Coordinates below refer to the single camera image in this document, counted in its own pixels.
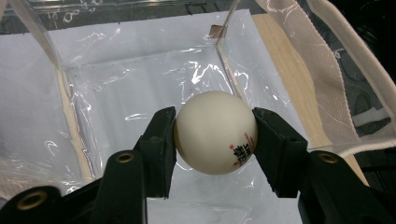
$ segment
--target ping pong ball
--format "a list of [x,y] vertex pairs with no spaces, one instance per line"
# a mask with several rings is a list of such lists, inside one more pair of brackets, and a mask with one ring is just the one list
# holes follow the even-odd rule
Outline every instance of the ping pong ball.
[[184,104],[174,128],[181,158],[208,175],[225,175],[243,166],[254,152],[258,128],[251,109],[224,91],[207,91]]

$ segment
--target clear plastic sheet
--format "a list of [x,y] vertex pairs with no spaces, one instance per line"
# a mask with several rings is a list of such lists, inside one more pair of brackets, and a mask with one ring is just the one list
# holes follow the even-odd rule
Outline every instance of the clear plastic sheet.
[[[232,92],[233,84],[227,78],[215,48],[216,39],[209,36],[211,25],[222,25],[226,16],[227,12],[220,12],[205,14],[202,17],[197,15],[160,21],[121,22],[49,32],[52,44],[59,50],[64,72],[72,86],[72,98],[67,103],[76,111],[74,116],[78,121],[78,133],[84,143],[84,155],[94,178],[101,177],[106,159],[111,154],[133,147],[157,110],[170,105],[174,105],[179,110],[193,95],[204,91]],[[239,27],[243,27],[242,33],[235,32],[240,37],[235,41],[239,43],[261,41],[257,31],[254,30],[254,23],[248,11],[237,11],[235,20],[239,23]],[[173,25],[175,21],[178,21],[178,27]],[[30,41],[23,40],[27,44],[34,42],[29,35],[19,36],[30,38]],[[254,66],[255,69],[262,71],[263,76],[274,75],[276,70],[269,55],[265,53],[265,46],[260,43],[259,48],[263,53],[255,55],[255,60],[265,63],[253,62],[243,66]],[[29,51],[31,54],[26,55],[29,56],[28,60],[35,53],[35,50]],[[35,71],[31,73],[43,72],[42,66],[52,67],[50,61],[34,63],[34,65],[35,67],[32,66],[30,70]],[[50,70],[46,72],[45,77],[42,77],[48,81],[45,86],[51,86],[56,90],[59,88],[56,71],[53,68]],[[251,69],[241,69],[241,76],[245,79],[245,84],[242,86],[245,89],[249,89],[253,83],[262,81],[262,77],[253,77],[251,71]],[[41,77],[36,76],[36,78],[38,83],[35,85],[40,89],[44,83],[40,83]],[[20,80],[21,83],[26,81],[25,78]],[[276,91],[268,90],[268,86],[282,87],[280,81],[274,76],[272,80],[266,82],[268,83],[266,88],[265,86],[262,88],[256,86],[256,88],[259,88],[266,99],[278,97],[279,100],[287,101],[288,94],[283,88]],[[64,116],[62,113],[64,98],[59,94],[49,95],[56,96],[57,102],[44,101],[43,104],[60,107],[58,114]],[[268,100],[250,99],[250,96],[247,99],[254,102],[249,104],[251,106],[267,107],[265,104]],[[297,117],[292,105],[281,104],[278,111],[289,113],[290,118]],[[295,123],[297,129],[304,132],[298,120],[290,121]],[[44,125],[38,126],[38,129],[55,134],[59,130],[56,128],[54,131]],[[52,142],[53,145],[60,145],[56,139]],[[65,157],[58,158],[63,159],[64,163],[72,161],[74,168],[81,167],[73,150],[72,146],[64,150],[64,152],[68,151],[72,158],[68,160]],[[32,163],[40,163],[40,159],[33,159],[30,160]],[[196,223],[249,220],[295,223],[296,219],[299,220],[297,202],[280,201],[276,198],[266,184],[265,176],[254,158],[237,172],[222,176],[200,174],[193,171],[179,156],[177,159],[170,199],[148,201],[150,223],[163,223],[165,218],[169,222],[176,223],[184,223],[187,220],[189,222],[195,220]],[[23,162],[15,162],[15,164],[22,165]],[[69,172],[63,171],[61,174],[69,175]],[[75,179],[83,183],[83,176]],[[167,213],[164,208],[178,211],[183,216],[169,216],[172,213]],[[285,216],[276,214],[281,212],[281,209],[289,212]]]
[[[224,24],[232,1],[31,1],[43,27],[50,30],[43,34],[61,67],[51,63],[30,34],[0,36],[0,197],[9,199],[37,185],[57,186],[63,194],[78,189],[102,176],[111,154],[132,148],[157,110],[172,105],[178,111],[204,91],[231,92],[250,107],[274,110],[308,140],[311,149],[343,152],[365,144],[362,137],[367,133],[353,127],[351,115],[362,112],[351,109],[359,99],[354,89],[369,92],[375,108],[381,104],[336,38],[327,28],[319,29],[320,21],[313,22],[314,29],[300,27],[299,21],[290,23],[297,12],[308,14],[309,19],[304,18],[308,23],[315,21],[304,2],[257,2],[261,7],[250,0],[234,1],[237,10],[216,39],[209,34],[212,25]],[[217,12],[196,14],[208,8]],[[315,136],[305,121],[312,114],[301,113],[297,105],[304,105],[304,100],[291,100],[295,95],[290,95],[290,86],[262,43],[250,16],[253,11],[262,13],[262,8],[295,48],[309,47],[321,56],[323,61],[309,60],[309,54],[298,50],[314,81],[326,78],[313,72],[317,68],[327,75],[339,72],[338,79],[324,83],[342,96],[341,119],[323,109],[334,99],[327,101],[328,91],[316,86],[315,106],[326,118],[320,124],[326,129],[326,141],[311,141]],[[7,10],[2,24],[14,33],[27,32],[9,26],[18,22]],[[316,31],[322,42],[314,43],[310,36],[301,39],[301,31]],[[344,126],[351,138],[334,128]],[[394,138],[394,130],[381,137]],[[177,156],[170,199],[149,199],[148,220],[301,223],[297,201],[275,196],[254,157],[231,174],[214,176],[192,170]]]

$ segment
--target screw hole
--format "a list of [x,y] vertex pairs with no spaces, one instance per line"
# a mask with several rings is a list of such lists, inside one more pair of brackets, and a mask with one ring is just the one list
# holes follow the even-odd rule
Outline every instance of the screw hole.
[[24,196],[17,204],[19,210],[29,210],[35,208],[46,201],[48,194],[46,191],[39,190]]
[[320,153],[318,154],[321,160],[327,162],[327,163],[337,163],[338,159],[332,156],[331,154],[327,153]]
[[132,153],[122,153],[117,158],[116,161],[119,163],[125,163],[134,159],[134,155]]

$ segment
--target wrinkled plastic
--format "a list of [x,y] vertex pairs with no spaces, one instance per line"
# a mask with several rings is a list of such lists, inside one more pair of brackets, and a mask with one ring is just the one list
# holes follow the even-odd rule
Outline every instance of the wrinkled plastic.
[[[311,136],[250,17],[252,9],[250,13],[239,10],[238,6],[246,2],[252,1],[239,2],[220,39],[211,36],[210,30],[212,25],[222,26],[230,14],[192,13],[202,10],[199,4],[173,7],[148,1],[81,1],[73,6],[42,7],[33,3],[44,27],[50,30],[45,34],[57,51],[61,68],[51,63],[30,34],[0,36],[0,185],[1,189],[8,189],[7,194],[1,192],[0,196],[9,199],[35,185],[55,185],[66,194],[90,178],[100,178],[107,158],[132,148],[157,110],[172,105],[178,111],[191,97],[204,91],[231,92],[252,108],[275,111],[312,148]],[[230,3],[206,6],[228,10]],[[295,5],[275,7],[271,5],[274,2],[268,3],[268,10],[273,10],[271,15],[290,13],[291,18],[294,13]],[[137,9],[151,7],[167,8],[171,15],[164,15],[159,9],[144,15],[137,13]],[[123,12],[114,20],[95,17],[111,15],[108,11],[114,8]],[[175,17],[184,13],[178,11],[181,8],[193,16]],[[313,21],[312,14],[305,12]],[[287,20],[283,21],[279,25],[286,26]],[[326,38],[328,30],[317,29],[325,40],[334,39],[333,35]],[[285,32],[291,41],[295,40],[292,30]],[[359,98],[354,89],[372,92],[367,83],[357,85],[346,79],[353,76],[361,81],[342,47],[336,40],[329,43],[329,57],[338,60],[334,59],[344,75],[343,88],[350,109]],[[70,90],[68,95],[62,94],[64,87]],[[318,107],[326,103],[319,101]],[[352,116],[361,112],[350,110]],[[354,130],[352,117],[343,116],[350,123],[339,122],[336,116],[328,118]],[[386,137],[394,136],[390,132]],[[342,152],[362,142],[358,136],[355,140],[341,136],[314,147],[337,147]],[[165,219],[174,223],[301,222],[297,201],[275,196],[254,157],[231,174],[212,176],[192,170],[177,156],[170,199],[149,199],[148,219],[149,223],[163,223]]]

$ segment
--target transparent plastic box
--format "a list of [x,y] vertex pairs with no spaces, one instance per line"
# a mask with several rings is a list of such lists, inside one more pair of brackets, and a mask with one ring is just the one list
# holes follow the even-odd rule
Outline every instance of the transparent plastic box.
[[[395,85],[330,2],[0,3],[4,201],[100,178],[156,111],[205,91],[275,111],[308,150],[345,157],[396,145]],[[204,175],[177,155],[169,200],[148,200],[148,222],[164,220],[301,222],[297,201],[275,196],[254,156],[228,175]]]

